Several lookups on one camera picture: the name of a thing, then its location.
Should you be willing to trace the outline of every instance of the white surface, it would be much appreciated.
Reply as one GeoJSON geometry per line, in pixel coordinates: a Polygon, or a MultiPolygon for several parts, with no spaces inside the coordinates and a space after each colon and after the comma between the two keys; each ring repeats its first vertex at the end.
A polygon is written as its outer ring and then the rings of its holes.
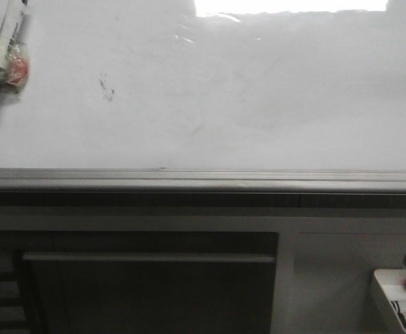
{"type": "Polygon", "coordinates": [[[387,8],[30,0],[0,168],[406,170],[406,0],[387,8]]]}

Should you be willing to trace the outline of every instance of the metal frame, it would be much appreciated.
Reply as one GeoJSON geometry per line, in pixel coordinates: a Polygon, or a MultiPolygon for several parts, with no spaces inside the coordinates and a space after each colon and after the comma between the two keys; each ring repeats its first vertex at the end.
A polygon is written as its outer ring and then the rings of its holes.
{"type": "Polygon", "coordinates": [[[406,171],[0,168],[0,191],[406,194],[406,171]]]}

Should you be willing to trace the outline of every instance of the whiteboard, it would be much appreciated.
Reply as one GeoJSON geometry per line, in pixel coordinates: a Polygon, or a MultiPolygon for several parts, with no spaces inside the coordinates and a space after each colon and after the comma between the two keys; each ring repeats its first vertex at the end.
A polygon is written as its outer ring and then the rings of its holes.
{"type": "Polygon", "coordinates": [[[406,0],[212,17],[30,0],[20,39],[31,75],[2,95],[0,168],[406,170],[406,0]]]}

